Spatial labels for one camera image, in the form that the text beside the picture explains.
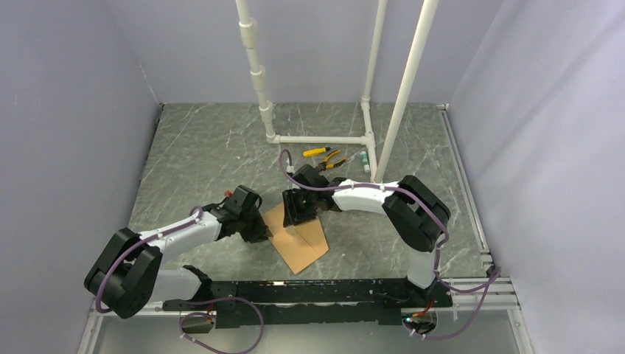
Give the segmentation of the brown paper envelope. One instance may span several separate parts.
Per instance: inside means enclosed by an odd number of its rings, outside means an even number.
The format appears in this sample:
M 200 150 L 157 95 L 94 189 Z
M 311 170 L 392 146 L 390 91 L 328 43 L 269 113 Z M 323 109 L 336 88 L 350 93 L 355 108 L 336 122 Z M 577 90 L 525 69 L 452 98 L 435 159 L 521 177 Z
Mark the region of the brown paper envelope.
M 270 242 L 293 274 L 301 273 L 329 251 L 327 238 L 318 218 L 284 227 L 284 204 L 268 210 L 262 217 L 271 233 Z

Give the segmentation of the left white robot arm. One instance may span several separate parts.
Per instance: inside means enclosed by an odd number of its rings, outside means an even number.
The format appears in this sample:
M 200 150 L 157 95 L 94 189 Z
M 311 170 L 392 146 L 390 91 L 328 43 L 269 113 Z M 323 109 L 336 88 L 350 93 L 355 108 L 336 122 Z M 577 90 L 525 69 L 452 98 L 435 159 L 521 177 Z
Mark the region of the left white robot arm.
M 240 185 L 213 204 L 194 206 L 189 215 L 157 229 L 116 231 L 92 265 L 84 287 L 95 297 L 98 313 L 122 319 L 151 302 L 205 308 L 213 299 L 212 279 L 192 265 L 164 270 L 171 259 L 204 244 L 238 234 L 246 243 L 269 238 L 259 208 L 262 197 Z

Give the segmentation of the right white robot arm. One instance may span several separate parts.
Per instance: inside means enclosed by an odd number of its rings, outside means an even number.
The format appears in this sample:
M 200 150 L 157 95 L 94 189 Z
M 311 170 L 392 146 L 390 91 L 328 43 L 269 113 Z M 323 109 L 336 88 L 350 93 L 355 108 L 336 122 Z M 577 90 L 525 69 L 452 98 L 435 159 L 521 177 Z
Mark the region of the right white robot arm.
M 285 227 L 311 221 L 320 210 L 384 215 L 409 248 L 409 302 L 423 306 L 434 297 L 437 245 L 445 239 L 451 213 L 416 176 L 406 175 L 399 181 L 381 184 L 348 178 L 328 180 L 306 164 L 287 177 L 294 186 L 282 192 Z

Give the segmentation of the small white green tube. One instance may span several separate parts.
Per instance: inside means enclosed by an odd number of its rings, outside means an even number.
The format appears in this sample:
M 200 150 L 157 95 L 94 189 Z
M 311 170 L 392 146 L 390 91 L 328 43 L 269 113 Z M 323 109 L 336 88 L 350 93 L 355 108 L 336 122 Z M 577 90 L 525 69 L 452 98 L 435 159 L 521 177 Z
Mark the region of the small white green tube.
M 360 157 L 361 157 L 361 162 L 363 165 L 363 170 L 365 173 L 370 173 L 371 172 L 371 165 L 369 162 L 369 156 L 367 154 L 367 152 L 365 151 L 361 151 L 360 152 Z

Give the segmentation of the yellow handled pliers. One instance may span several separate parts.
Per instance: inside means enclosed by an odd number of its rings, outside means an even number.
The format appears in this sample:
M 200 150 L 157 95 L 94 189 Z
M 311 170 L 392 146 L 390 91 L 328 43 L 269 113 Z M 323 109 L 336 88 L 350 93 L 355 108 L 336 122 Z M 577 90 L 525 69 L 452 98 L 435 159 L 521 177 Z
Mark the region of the yellow handled pliers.
M 323 172 L 342 166 L 346 163 L 347 158 L 340 156 L 341 153 L 341 149 L 330 151 L 324 159 L 315 166 L 315 170 L 317 172 Z

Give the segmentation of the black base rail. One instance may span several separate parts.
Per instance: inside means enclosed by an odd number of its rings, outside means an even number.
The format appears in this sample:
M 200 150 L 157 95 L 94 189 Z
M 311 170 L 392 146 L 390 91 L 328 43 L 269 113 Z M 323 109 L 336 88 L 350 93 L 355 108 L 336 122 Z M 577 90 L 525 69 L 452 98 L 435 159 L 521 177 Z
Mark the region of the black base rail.
M 397 325 L 424 308 L 451 308 L 450 292 L 438 283 L 426 290 L 405 278 L 351 280 L 214 281 L 190 300 L 170 299 L 166 312 L 216 313 L 218 329 L 256 325 L 375 322 Z

